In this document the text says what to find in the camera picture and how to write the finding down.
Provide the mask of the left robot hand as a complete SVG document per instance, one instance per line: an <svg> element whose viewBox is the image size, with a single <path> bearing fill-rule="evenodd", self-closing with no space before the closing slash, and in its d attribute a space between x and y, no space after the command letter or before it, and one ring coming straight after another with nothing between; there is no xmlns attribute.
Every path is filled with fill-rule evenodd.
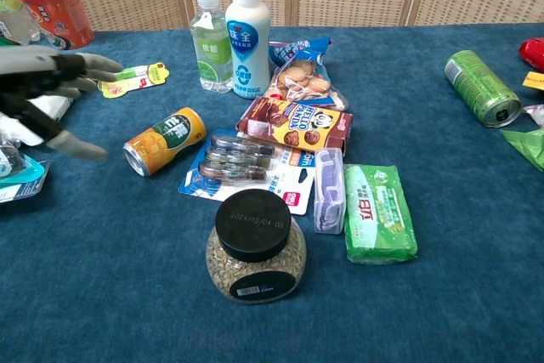
<svg viewBox="0 0 544 363"><path fill-rule="evenodd" d="M37 108L43 95L76 99L97 82L114 82L122 65L98 54L66 54L45 46L1 47L1 112L40 137L46 146L79 159L102 162L104 148L80 140Z"/></svg>

